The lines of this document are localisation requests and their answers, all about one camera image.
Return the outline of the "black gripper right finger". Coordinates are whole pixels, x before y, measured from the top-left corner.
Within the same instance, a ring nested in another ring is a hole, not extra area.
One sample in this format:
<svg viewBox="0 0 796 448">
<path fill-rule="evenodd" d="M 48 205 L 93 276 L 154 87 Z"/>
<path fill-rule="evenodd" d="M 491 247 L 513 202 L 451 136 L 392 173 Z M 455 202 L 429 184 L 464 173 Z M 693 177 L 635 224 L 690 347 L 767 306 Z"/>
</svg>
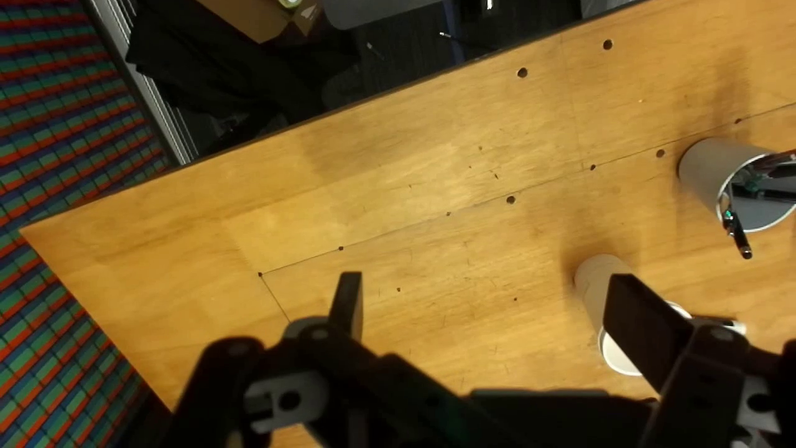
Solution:
<svg viewBox="0 0 796 448">
<path fill-rule="evenodd" d="M 659 393 L 642 448 L 796 448 L 793 342 L 778 352 L 613 273 L 605 330 Z"/>
</svg>

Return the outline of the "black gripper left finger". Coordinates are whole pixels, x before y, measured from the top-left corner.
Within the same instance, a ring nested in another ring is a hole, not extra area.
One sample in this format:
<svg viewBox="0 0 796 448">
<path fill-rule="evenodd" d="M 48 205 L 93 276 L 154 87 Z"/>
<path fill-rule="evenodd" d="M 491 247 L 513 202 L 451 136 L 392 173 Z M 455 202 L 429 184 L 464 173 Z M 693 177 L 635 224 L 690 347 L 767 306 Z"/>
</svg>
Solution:
<svg viewBox="0 0 796 448">
<path fill-rule="evenodd" d="M 276 346 L 209 342 L 179 397 L 169 448 L 268 448 L 303 426 L 324 448 L 522 448 L 526 437 L 406 359 L 362 342 L 364 276 L 344 270 L 326 315 Z"/>
</svg>

